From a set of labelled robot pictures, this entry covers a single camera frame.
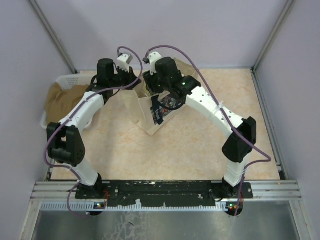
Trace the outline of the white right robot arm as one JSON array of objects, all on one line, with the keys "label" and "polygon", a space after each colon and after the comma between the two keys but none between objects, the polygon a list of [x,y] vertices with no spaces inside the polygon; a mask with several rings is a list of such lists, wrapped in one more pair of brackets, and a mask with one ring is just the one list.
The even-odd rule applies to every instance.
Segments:
[{"label": "white right robot arm", "polygon": [[224,133],[226,142],[221,150],[227,158],[227,167],[216,197],[235,198],[241,192],[247,157],[257,142],[256,120],[243,118],[222,103],[215,102],[198,80],[178,69],[173,58],[156,53],[143,61],[150,65],[149,71],[143,74],[147,90],[152,94],[168,92],[178,104],[176,107],[166,106],[154,99],[154,105],[170,111],[187,105],[203,114]]}]

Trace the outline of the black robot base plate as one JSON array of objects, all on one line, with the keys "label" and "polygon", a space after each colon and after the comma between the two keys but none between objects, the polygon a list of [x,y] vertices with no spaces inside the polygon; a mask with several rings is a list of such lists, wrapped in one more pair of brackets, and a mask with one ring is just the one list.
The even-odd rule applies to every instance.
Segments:
[{"label": "black robot base plate", "polygon": [[226,211],[239,215],[244,199],[254,197],[252,186],[245,182],[235,187],[226,181],[211,180],[111,180],[99,179],[94,186],[80,184],[75,191],[77,200],[98,200],[96,209],[133,207],[140,203],[144,208],[215,207],[227,201]]}]

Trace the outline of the cream canvas tote bag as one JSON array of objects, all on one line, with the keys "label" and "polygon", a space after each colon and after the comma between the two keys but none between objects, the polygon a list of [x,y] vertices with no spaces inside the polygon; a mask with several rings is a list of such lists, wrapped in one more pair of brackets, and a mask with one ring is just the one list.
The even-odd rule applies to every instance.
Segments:
[{"label": "cream canvas tote bag", "polygon": [[121,90],[120,95],[132,121],[152,136],[185,106],[167,91],[151,94],[147,90],[146,74],[142,74],[141,83],[134,89]]}]

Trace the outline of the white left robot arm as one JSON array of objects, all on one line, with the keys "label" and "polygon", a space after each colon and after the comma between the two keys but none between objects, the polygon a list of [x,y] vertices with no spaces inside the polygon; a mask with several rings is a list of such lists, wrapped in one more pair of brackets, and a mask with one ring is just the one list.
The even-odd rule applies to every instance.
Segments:
[{"label": "white left robot arm", "polygon": [[130,89],[141,80],[130,66],[132,56],[122,53],[116,61],[103,58],[98,61],[97,75],[86,89],[80,102],[58,123],[51,122],[46,128],[47,144],[44,160],[53,159],[57,168],[71,171],[78,183],[87,186],[86,192],[97,199],[103,195],[101,176],[86,160],[86,148],[82,132],[110,98],[114,91]]}]

